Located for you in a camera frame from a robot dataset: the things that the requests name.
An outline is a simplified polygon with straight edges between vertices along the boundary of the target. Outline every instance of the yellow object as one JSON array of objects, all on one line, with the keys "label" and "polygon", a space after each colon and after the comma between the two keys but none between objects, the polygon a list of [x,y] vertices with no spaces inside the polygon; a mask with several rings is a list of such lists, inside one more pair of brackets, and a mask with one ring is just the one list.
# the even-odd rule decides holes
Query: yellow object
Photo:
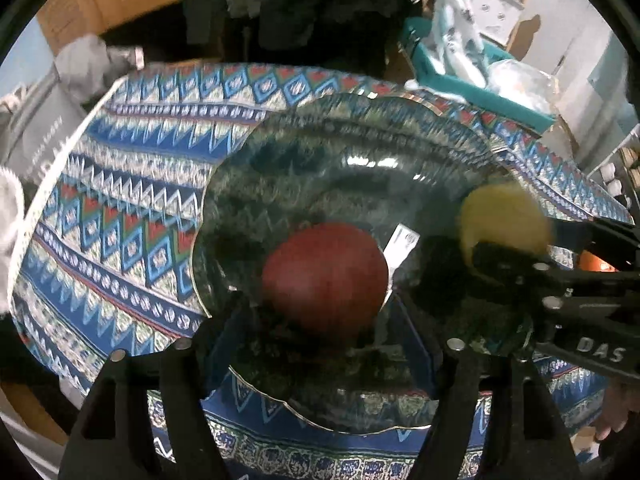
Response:
[{"label": "yellow object", "polygon": [[542,256],[551,227],[536,200],[517,183],[488,184],[473,190],[460,208],[460,244],[471,266],[478,242],[492,242]]}]

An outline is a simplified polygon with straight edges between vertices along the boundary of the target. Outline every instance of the patterned tablecloth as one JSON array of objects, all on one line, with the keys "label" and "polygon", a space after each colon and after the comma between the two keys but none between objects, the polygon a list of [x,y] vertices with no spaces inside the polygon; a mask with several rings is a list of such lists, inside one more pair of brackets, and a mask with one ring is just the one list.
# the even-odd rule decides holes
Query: patterned tablecloth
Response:
[{"label": "patterned tablecloth", "polygon": [[[62,173],[53,169],[43,183],[18,241],[13,314],[31,352],[86,394],[113,349],[143,354],[192,336],[205,314],[190,253],[216,166],[268,114],[333,92],[375,98],[397,90],[365,76],[265,65],[164,67],[116,83],[70,153],[62,153]],[[517,124],[428,92],[413,95],[488,136],[549,215],[631,221],[571,162]],[[552,254],[573,266],[568,251]],[[601,377],[555,358],[540,356],[537,363],[571,431],[594,417]],[[478,400],[462,478],[477,468],[490,401]],[[400,480],[427,432],[322,430],[232,374],[202,405],[235,478]],[[156,449],[171,458],[162,402],[149,393],[148,406]]]}]

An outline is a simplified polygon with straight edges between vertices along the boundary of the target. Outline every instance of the screw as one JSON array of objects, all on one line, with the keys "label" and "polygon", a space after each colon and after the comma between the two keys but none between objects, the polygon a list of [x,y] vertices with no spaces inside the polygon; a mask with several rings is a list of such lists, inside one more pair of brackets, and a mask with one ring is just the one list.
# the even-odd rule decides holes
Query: screw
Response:
[{"label": "screw", "polygon": [[180,339],[175,340],[174,348],[176,350],[187,350],[191,348],[191,339],[188,337],[181,337]]},{"label": "screw", "polygon": [[447,340],[447,346],[456,352],[460,352],[465,349],[466,343],[462,341],[462,339],[458,339],[457,337],[452,337]]},{"label": "screw", "polygon": [[562,307],[562,300],[555,296],[547,296],[546,298],[542,298],[542,304],[551,310],[558,310]]},{"label": "screw", "polygon": [[122,348],[118,348],[117,350],[111,352],[109,359],[114,363],[117,363],[118,361],[122,361],[126,356],[127,353]]}]

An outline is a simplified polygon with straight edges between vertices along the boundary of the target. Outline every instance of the teal plastic container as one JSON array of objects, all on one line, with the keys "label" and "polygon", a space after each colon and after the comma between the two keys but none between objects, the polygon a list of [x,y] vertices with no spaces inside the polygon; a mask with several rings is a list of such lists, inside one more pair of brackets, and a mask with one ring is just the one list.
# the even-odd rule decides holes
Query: teal plastic container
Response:
[{"label": "teal plastic container", "polygon": [[[460,95],[471,104],[528,126],[540,135],[554,124],[556,120],[553,116],[530,110],[453,75],[438,74],[427,56],[426,47],[421,42],[421,39],[428,36],[430,31],[431,20],[407,18],[404,20],[400,37],[400,43],[414,66],[415,76],[420,85],[439,92]],[[484,42],[484,53],[489,64],[503,59],[514,59],[511,54],[488,41]]]}]

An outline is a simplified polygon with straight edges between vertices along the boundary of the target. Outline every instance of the red ball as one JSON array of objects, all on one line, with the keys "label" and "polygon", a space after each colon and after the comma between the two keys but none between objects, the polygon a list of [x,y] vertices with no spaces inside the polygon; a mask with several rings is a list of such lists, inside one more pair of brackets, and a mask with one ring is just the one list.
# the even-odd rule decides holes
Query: red ball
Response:
[{"label": "red ball", "polygon": [[376,241],[345,223],[298,231],[270,254],[262,293],[304,330],[352,338],[372,325],[385,299],[388,267]]}]

